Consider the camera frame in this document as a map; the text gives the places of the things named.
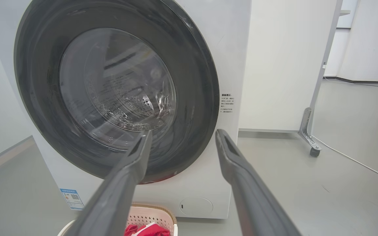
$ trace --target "washing machine door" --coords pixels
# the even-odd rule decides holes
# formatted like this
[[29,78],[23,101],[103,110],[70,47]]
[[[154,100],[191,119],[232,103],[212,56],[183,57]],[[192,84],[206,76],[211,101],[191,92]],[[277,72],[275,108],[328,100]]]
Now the washing machine door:
[[142,130],[153,130],[142,183],[180,173],[211,139],[216,69],[172,0],[33,0],[14,54],[36,127],[92,175],[104,178]]

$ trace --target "washing machine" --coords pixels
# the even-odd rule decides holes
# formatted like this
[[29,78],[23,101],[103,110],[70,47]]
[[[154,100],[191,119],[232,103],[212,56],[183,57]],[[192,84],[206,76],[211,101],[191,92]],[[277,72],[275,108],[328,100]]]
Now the washing machine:
[[133,200],[227,218],[213,133],[237,140],[250,5],[0,0],[0,59],[65,207],[82,209],[150,129]]

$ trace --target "basket rim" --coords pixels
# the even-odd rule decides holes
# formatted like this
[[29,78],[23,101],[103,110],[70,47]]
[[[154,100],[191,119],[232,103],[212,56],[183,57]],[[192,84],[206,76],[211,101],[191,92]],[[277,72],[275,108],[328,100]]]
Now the basket rim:
[[151,208],[151,209],[158,209],[166,212],[172,219],[173,224],[177,224],[176,217],[174,217],[173,213],[169,211],[167,208],[159,205],[151,205],[151,204],[144,204],[144,203],[132,203],[131,207],[142,207],[142,208]]

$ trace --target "glossy floor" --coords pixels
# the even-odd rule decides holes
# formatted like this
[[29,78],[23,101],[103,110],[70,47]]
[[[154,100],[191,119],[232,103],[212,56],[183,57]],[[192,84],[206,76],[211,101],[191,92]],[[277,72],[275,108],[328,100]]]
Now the glossy floor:
[[[378,170],[378,87],[323,82],[314,135]],[[240,132],[238,146],[304,236],[378,235],[378,174],[297,134]],[[0,167],[0,235],[54,236],[69,210],[36,146]],[[179,235],[241,235],[227,220],[178,219]]]

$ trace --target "clothes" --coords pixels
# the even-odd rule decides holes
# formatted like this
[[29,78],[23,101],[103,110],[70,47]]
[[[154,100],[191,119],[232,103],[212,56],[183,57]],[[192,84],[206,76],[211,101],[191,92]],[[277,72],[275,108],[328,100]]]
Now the clothes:
[[136,225],[128,225],[124,236],[170,236],[169,230],[164,229],[155,222],[142,226],[138,230],[137,228],[138,226]]

